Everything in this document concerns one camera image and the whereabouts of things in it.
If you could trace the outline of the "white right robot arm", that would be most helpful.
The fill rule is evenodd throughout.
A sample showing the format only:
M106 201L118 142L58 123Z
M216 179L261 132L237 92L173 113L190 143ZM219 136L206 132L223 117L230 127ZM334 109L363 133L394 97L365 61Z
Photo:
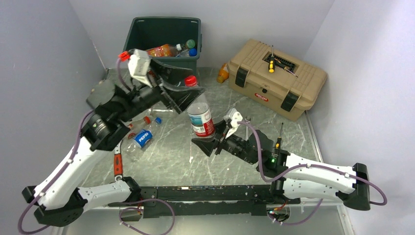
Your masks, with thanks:
M229 132L225 121L215 124L215 137L193 138L192 143L207 156L226 151L243 161L256 165L271 182L270 198L275 203L297 198L320 198L343 203L344 206L359 210L370 210L367 166L335 166L319 163L276 147L264 133L255 130L247 140Z

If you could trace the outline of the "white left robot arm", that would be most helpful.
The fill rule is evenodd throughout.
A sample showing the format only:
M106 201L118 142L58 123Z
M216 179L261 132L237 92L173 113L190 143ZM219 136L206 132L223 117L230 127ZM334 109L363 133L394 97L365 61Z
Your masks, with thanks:
M128 66L130 77L140 85L127 92L111 80L99 82L87 98L91 110L81 119L72 150L43 182L22 191L28 205L36 206L34 216L44 228L67 226L103 205L137 204L141 189L131 177L91 188L79 185L128 135L127 122L159 102L180 114L204 92L201 87L178 86L193 75L192 69L134 58Z

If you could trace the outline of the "pepsi bottle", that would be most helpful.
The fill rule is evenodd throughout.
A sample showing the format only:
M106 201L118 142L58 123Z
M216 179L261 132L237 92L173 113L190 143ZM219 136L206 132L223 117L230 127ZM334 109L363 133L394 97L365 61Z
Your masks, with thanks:
M156 117L151 119L151 123L146 125L141 131L130 131L130 133L127 135L127 139L123 143L125 152L135 153L137 151L145 151L150 146L153 139L155 139L155 136L161 129L162 124L163 120L159 117Z

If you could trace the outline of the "clear bottle red cap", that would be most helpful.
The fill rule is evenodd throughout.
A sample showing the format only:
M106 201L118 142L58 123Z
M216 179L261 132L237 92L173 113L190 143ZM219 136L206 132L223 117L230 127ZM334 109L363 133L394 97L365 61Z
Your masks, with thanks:
M215 127L205 94L201 94L192 102L187 108L187 113L197 137L203 139L214 137Z

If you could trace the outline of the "blue label bottle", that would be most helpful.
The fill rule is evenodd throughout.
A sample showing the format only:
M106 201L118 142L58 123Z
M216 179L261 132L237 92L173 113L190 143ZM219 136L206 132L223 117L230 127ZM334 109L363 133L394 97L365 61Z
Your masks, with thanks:
M191 48L191 49L185 49L179 53L179 57L194 57L198 54L197 49Z

